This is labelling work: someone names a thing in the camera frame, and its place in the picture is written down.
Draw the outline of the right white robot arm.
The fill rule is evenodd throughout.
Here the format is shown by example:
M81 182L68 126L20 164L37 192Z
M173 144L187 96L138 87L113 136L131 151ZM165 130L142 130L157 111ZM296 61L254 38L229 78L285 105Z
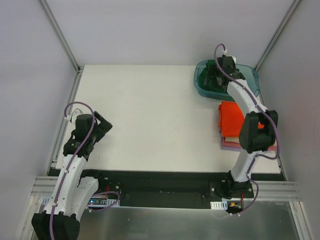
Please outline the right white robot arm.
M219 197L231 199L251 186L256 157L264 156L269 147L279 143L279 116L275 110L269 110L258 102L244 75L237 71L233 57L216 57L215 65L217 84L233 98L244 116L238 137L241 151L226 180L215 187L214 191Z

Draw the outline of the green t shirt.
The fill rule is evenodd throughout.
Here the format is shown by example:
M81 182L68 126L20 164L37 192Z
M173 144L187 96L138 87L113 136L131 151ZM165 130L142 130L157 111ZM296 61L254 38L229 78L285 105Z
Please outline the green t shirt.
M209 92L226 94L226 90L218 84L218 80L221 80L221 76L222 74L216 66L216 61L213 59L207 60L203 70L199 74L198 85L201 89Z

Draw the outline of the orange folded t shirt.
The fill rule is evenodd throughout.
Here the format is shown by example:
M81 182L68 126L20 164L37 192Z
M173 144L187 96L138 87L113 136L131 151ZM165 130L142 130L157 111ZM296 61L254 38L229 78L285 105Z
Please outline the orange folded t shirt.
M224 138L238 138L245 117L235 102L222 101L218 107L218 127Z

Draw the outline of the right aluminium frame post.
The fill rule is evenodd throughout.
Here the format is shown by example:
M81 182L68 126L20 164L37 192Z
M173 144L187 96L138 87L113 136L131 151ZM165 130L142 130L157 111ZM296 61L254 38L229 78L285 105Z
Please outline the right aluminium frame post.
M273 33L272 37L270 38L266 48L264 49L262 55L260 56L257 64L255 65L254 69L258 72L261 67L263 66L264 62L266 61L267 57L270 55L271 51L275 47L277 41L281 37L282 33L284 32L286 26L289 24L290 20L292 19L293 15L299 8L303 1L302 0L292 0L290 3L289 8L285 12L283 18L281 19L279 25L277 26L275 32Z

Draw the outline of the pink folded t shirt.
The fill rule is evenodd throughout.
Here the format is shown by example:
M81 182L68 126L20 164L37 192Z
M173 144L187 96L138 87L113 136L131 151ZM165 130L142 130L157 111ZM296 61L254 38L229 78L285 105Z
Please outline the pink folded t shirt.
M241 145L239 142L234 142L234 141L226 141L224 138L222 139L221 145L223 147L228 147L228 148L234 148L234 149L241 149ZM269 151L276 151L277 150L277 145L272 145L268 148Z

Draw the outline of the aluminium frame post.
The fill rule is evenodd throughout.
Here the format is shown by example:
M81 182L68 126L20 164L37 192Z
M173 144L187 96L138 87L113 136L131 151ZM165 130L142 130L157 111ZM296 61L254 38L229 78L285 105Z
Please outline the aluminium frame post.
M290 3L289 8L285 12L283 18L281 19L279 25L277 26L275 32L273 33L272 37L270 38L266 48L264 49L262 55L260 56L257 64L255 65L254 69L258 72L261 67L263 66L264 62L266 61L267 57L270 55L271 51L275 47L277 41L281 37L282 33L284 32L286 26L289 24L290 20L292 19L293 15L299 8L303 1L302 0L292 0Z
M66 54L69 62L72 64L74 70L76 73L80 73L82 70L82 67L79 65L78 61L75 58L75 55L73 54L67 39L65 38L58 21L55 18L55 15L53 11L51 10L50 5L46 0L38 0L37 1L45 14L48 23L50 24L58 42L60 43L60 46L62 47L64 53Z

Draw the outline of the left aluminium side rail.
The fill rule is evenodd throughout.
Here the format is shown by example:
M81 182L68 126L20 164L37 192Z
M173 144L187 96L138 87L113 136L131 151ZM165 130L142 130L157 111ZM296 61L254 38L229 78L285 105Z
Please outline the left aluminium side rail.
M23 214L22 223L18 230L18 240L35 239L36 234L32 227L32 217L41 210L43 199L51 195L51 189L54 187L54 181L57 179L56 176L48 176L48 174L58 161L58 153L62 149L62 143L68 125L63 117L60 117L59 120L58 132L55 136L45 171L35 178L32 186L27 207Z

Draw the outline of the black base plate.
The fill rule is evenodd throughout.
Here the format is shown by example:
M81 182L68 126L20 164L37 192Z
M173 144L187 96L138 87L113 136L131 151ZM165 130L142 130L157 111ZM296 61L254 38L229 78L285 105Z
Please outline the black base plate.
M116 191L121 207L209 209L219 201L216 187L227 172L160 172L86 169L81 177L98 180L98 191Z

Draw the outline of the beige folded t shirt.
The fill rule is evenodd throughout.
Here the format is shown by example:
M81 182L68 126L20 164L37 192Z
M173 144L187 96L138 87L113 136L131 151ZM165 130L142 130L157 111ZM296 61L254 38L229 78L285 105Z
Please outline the beige folded t shirt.
M223 137L225 142L230 142L230 143L236 143L239 144L239 138L238 137Z

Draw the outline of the teal plastic bin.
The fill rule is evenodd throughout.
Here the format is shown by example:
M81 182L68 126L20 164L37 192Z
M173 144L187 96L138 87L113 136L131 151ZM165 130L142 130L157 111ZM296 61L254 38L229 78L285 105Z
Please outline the teal plastic bin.
M222 100L222 101L229 101L233 102L233 98L228 95L227 93L221 93L221 92L214 92L214 91L207 91L203 90L198 85L198 77L200 75L200 72L204 69L204 64L208 60L201 61L198 63L195 67L194 74L193 74L193 82L194 87L196 88L199 95L205 98L211 98L216 100ZM248 87L252 91L252 93L258 97L260 94L260 86L259 86L259 74L258 72L253 69L250 66L243 65L243 64L236 64L236 68L239 69L239 71L245 76Z

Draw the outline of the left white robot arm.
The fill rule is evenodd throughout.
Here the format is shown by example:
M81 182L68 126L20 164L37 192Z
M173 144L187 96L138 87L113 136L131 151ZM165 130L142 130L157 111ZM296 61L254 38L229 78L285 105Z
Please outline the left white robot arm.
M63 146L62 167L52 195L41 213L35 213L31 224L40 240L76 240L81 216L90 198L105 191L106 183L99 177L81 174L94 145L113 125L97 111L80 114L75 128Z

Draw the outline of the front aluminium rail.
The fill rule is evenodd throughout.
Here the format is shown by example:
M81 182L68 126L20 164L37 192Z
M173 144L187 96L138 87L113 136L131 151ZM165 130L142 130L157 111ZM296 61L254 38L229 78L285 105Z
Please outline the front aluminium rail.
M33 184L31 196L52 195L57 176L37 176ZM292 181L255 181L258 184L258 201L301 202L301 192L296 182Z

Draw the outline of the left aluminium frame post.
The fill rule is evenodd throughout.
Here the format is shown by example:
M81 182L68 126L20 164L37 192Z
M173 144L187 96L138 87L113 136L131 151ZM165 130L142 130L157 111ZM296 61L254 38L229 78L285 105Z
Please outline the left aluminium frame post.
M37 1L45 14L48 23L50 24L58 42L60 43L60 46L62 47L64 53L66 54L69 62L72 64L74 70L76 73L80 73L82 70L82 67L79 65L78 61L75 58L75 55L73 54L67 39L65 38L58 21L55 18L55 15L53 11L51 10L50 5L46 0L38 0Z

